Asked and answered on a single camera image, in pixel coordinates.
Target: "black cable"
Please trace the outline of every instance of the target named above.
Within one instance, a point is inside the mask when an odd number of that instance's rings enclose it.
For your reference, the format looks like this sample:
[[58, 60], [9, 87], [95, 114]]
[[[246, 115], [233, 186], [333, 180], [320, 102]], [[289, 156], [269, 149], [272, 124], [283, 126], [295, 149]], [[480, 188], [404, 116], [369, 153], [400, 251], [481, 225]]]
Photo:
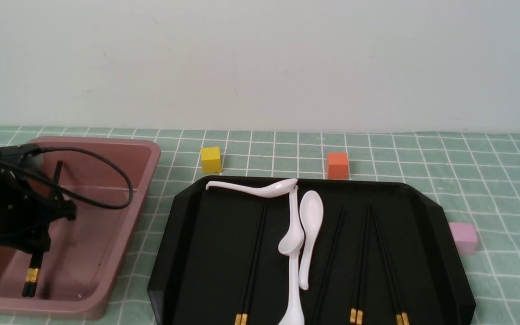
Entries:
[[79, 195], [78, 193], [74, 193], [74, 192], [54, 183], [53, 181], [50, 181], [49, 179], [41, 177], [40, 175], [28, 172], [24, 168], [20, 168], [15, 165], [8, 164], [1, 160], [0, 160], [0, 168], [8, 169], [9, 171], [16, 173], [17, 175], [21, 175], [28, 179], [32, 179], [33, 181], [37, 181], [38, 183], [41, 183], [43, 185], [46, 185], [47, 187], [55, 189], [59, 193], [64, 193], [67, 196], [72, 197], [78, 201], [87, 203], [89, 205], [97, 206], [99, 208], [110, 209], [110, 210], [120, 210], [120, 209], [123, 209], [123, 208], [127, 207], [128, 205], [130, 205], [130, 203], [132, 202], [132, 199], [134, 198], [134, 186], [132, 185], [132, 181], [130, 180], [128, 175], [126, 175], [124, 173], [124, 171], [121, 170], [117, 165], [115, 165], [113, 162], [109, 161], [108, 159], [100, 156], [99, 154], [96, 154], [95, 152], [91, 152], [91, 151], [81, 149], [81, 148], [73, 148], [73, 147], [60, 147], [60, 148], [48, 147], [48, 148], [37, 148], [27, 154], [37, 156], [38, 154], [44, 154], [44, 153], [48, 153], [48, 152], [58, 152], [58, 151], [70, 151], [70, 152], [79, 152], [82, 154], [86, 154], [86, 155], [96, 158], [96, 159], [100, 160], [101, 162], [112, 167], [117, 173], [119, 173], [124, 178], [124, 181], [126, 182], [126, 185], [128, 186], [128, 201], [126, 201], [126, 203], [121, 204], [121, 205], [111, 205], [111, 204], [106, 204], [106, 203], [102, 203], [102, 202], [97, 202], [91, 198], [87, 198], [82, 195]]

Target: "black chopsticks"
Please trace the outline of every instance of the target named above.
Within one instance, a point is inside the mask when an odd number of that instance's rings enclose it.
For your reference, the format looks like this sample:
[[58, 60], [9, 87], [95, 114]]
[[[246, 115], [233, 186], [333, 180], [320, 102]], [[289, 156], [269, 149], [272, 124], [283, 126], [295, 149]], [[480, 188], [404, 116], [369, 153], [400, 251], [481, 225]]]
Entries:
[[21, 296], [31, 298], [35, 297], [42, 261], [43, 252], [31, 255], [31, 261], [29, 262], [29, 269], [27, 270], [27, 277], [25, 278], [25, 284], [23, 284], [23, 292], [21, 293]]
[[266, 204], [264, 204], [264, 207], [262, 208], [262, 215], [260, 216], [260, 222], [258, 224], [258, 233], [256, 234], [256, 243], [254, 244], [252, 262], [250, 263], [250, 268], [248, 268], [248, 276], [240, 296], [240, 312], [236, 314], [234, 325], [246, 325], [248, 322], [248, 313], [250, 312], [250, 304], [252, 302], [252, 292], [254, 291], [256, 270], [258, 269], [258, 257], [260, 257], [262, 234], [264, 233], [264, 224], [266, 224], [266, 209]]
[[370, 209], [371, 206], [367, 205], [365, 208], [364, 218], [362, 220], [362, 228], [359, 243], [359, 255], [357, 257], [357, 275], [353, 282], [353, 298], [352, 306], [350, 309], [350, 323], [356, 325], [362, 325], [364, 321], [364, 302], [367, 290], [367, 270], [366, 266], [368, 261], [369, 251], [369, 228], [370, 228]]
[[386, 247], [386, 240], [383, 233], [382, 221], [378, 217], [376, 210], [373, 205], [369, 205], [369, 212], [374, 222], [374, 228], [376, 229], [376, 235], [378, 239], [378, 245], [380, 246], [380, 253], [382, 256], [382, 265], [384, 267], [384, 273], [386, 274], [386, 280], [388, 280], [388, 287], [390, 290], [390, 301], [392, 302], [392, 309], [396, 314], [397, 325], [409, 325], [409, 316], [404, 310], [402, 292], [400, 290], [398, 278], [396, 276], [394, 263], [390, 257], [390, 252]]
[[[320, 289], [318, 290], [318, 298], [316, 301], [324, 301], [326, 295], [326, 289], [328, 288], [328, 284], [330, 283], [330, 274], [332, 273], [332, 265], [334, 264], [334, 257], [336, 256], [336, 251], [338, 250], [338, 242], [340, 237], [340, 231], [342, 229], [342, 225], [344, 223], [344, 216], [346, 214], [346, 210], [344, 206], [340, 209], [340, 216], [336, 221], [336, 228], [334, 229], [334, 237], [332, 238], [332, 244], [330, 245], [330, 251], [328, 253], [328, 260], [326, 261], [326, 267], [324, 268], [324, 279], [322, 280], [322, 284], [320, 285]], [[320, 303], [316, 306], [316, 311], [314, 312], [314, 316], [312, 316], [311, 325], [317, 325], [320, 321], [320, 314], [322, 314], [322, 305]]]
[[367, 204], [362, 221], [362, 228], [359, 235], [359, 255], [357, 257], [356, 276], [353, 282], [353, 297], [351, 300], [350, 319], [349, 322], [355, 325], [364, 324], [364, 304], [367, 290], [367, 270], [368, 270], [368, 252], [370, 227], [374, 227], [378, 246], [380, 247], [380, 255], [382, 257], [382, 267], [388, 281], [390, 291], [390, 302], [392, 309], [396, 314], [397, 325], [410, 325], [409, 316], [404, 310], [402, 292], [400, 290], [398, 278], [396, 276], [394, 263], [390, 257], [386, 240], [384, 236], [382, 221], [372, 204]]

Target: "wooden block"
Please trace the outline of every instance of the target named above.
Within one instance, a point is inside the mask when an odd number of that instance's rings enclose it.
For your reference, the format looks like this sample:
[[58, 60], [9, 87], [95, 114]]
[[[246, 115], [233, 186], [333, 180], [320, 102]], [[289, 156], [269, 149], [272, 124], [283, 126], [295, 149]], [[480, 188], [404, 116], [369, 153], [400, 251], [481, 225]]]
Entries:
[[326, 156], [326, 177], [328, 179], [348, 178], [348, 154], [329, 152]]
[[202, 148], [202, 173], [213, 174], [222, 172], [220, 147]]
[[460, 255], [471, 255], [478, 246], [475, 227], [470, 223], [449, 222], [448, 226]]

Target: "spoon handle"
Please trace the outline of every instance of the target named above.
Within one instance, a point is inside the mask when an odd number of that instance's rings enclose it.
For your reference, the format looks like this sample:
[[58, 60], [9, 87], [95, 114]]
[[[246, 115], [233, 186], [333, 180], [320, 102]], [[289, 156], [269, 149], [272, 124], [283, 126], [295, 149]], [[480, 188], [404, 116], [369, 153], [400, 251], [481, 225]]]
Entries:
[[304, 252], [300, 263], [300, 272], [298, 275], [298, 283], [302, 290], [308, 290], [308, 273], [310, 271], [310, 262], [312, 261], [312, 251], [314, 250], [314, 241], [306, 241], [304, 244]]
[[288, 261], [288, 308], [279, 325], [304, 325], [300, 288], [298, 288], [298, 254], [292, 253]]
[[289, 205], [290, 205], [290, 228], [299, 229], [302, 231], [303, 238], [304, 232], [302, 230], [302, 225], [300, 222], [300, 214], [298, 212], [298, 187], [295, 186], [288, 195], [289, 197]]
[[210, 187], [222, 187], [223, 189], [235, 190], [248, 194], [255, 194], [258, 191], [258, 189], [255, 189], [254, 187], [226, 183], [225, 181], [209, 181], [208, 184], [206, 184], [206, 189], [209, 189]]

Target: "orange cube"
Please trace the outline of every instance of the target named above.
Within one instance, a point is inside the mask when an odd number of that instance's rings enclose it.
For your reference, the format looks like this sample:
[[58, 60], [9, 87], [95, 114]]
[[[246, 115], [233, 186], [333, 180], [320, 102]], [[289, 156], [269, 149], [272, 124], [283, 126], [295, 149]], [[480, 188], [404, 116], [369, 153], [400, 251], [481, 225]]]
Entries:
[[326, 157], [326, 177], [328, 179], [348, 178], [348, 154], [329, 152]]

